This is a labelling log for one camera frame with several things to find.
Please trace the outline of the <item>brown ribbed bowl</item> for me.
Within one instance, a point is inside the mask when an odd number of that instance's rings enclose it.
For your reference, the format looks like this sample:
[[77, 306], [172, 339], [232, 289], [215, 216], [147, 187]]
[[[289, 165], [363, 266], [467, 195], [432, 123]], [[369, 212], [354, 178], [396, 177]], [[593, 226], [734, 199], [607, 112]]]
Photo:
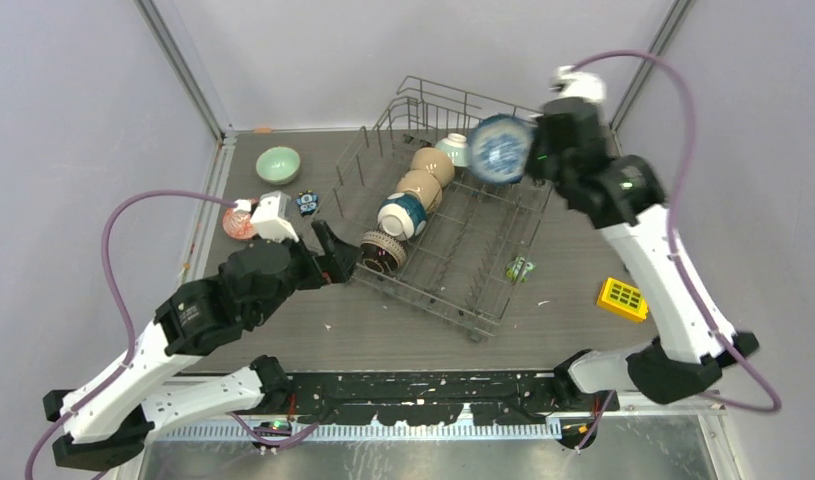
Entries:
[[395, 272], [407, 259], [407, 252], [402, 244], [379, 230], [365, 232], [360, 249], [361, 264], [378, 273]]

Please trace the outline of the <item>blue floral white bowl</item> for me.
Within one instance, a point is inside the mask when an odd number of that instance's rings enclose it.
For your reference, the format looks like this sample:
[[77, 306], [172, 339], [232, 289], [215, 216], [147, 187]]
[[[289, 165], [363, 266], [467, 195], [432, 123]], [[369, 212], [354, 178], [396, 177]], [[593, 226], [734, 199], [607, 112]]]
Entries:
[[487, 184], [519, 183], [534, 132], [533, 123], [512, 115], [496, 114], [481, 120], [467, 137], [467, 168]]

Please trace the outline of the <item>pale green celadon bowl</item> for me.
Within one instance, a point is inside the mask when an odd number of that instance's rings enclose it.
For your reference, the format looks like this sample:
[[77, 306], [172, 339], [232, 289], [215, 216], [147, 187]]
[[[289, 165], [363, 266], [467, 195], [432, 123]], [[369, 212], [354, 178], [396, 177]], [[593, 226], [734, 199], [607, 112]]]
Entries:
[[287, 185], [300, 173], [300, 154], [290, 147], [276, 146], [259, 155], [255, 162], [256, 174], [271, 185]]

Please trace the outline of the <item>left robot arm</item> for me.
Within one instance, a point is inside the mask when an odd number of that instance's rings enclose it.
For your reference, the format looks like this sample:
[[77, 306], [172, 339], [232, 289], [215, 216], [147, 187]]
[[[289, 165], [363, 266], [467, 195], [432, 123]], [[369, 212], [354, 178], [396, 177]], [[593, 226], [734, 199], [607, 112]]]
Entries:
[[78, 389], [52, 390], [43, 405], [63, 434], [52, 444], [59, 467], [103, 472], [138, 456], [162, 434], [225, 413], [281, 412], [293, 387], [267, 355], [217, 380], [177, 392], [160, 387], [245, 331], [263, 325], [295, 292], [347, 282], [361, 256], [316, 220], [323, 249], [302, 239], [257, 239], [231, 254], [217, 274], [181, 285], [134, 346]]

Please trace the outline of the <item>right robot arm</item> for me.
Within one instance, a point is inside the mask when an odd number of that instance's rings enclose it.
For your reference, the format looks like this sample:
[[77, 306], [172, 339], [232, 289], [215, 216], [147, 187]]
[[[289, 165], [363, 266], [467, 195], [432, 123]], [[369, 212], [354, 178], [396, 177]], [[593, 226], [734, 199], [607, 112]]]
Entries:
[[584, 214], [620, 257], [647, 302], [656, 337], [640, 347], [582, 350], [555, 370], [557, 403], [579, 410], [595, 392], [638, 391], [665, 405], [701, 394], [744, 356], [756, 336], [720, 313], [703, 316], [705, 290], [688, 289], [668, 239], [668, 204], [654, 170], [636, 155], [609, 153], [598, 106], [576, 97], [542, 107], [525, 168], [550, 182], [570, 210]]

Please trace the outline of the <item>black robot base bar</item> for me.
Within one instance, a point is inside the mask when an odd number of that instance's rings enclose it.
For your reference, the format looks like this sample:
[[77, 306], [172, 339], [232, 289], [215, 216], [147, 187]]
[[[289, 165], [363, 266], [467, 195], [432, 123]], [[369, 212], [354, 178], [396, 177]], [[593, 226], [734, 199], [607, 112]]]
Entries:
[[576, 393], [553, 372], [538, 371], [284, 371], [277, 358], [261, 356], [250, 368], [265, 394], [256, 414], [287, 415], [303, 424], [384, 427], [449, 427], [467, 415], [475, 427], [530, 427], [559, 413], [581, 420], [560, 427], [567, 448], [588, 447], [593, 426], [616, 404], [613, 395]]

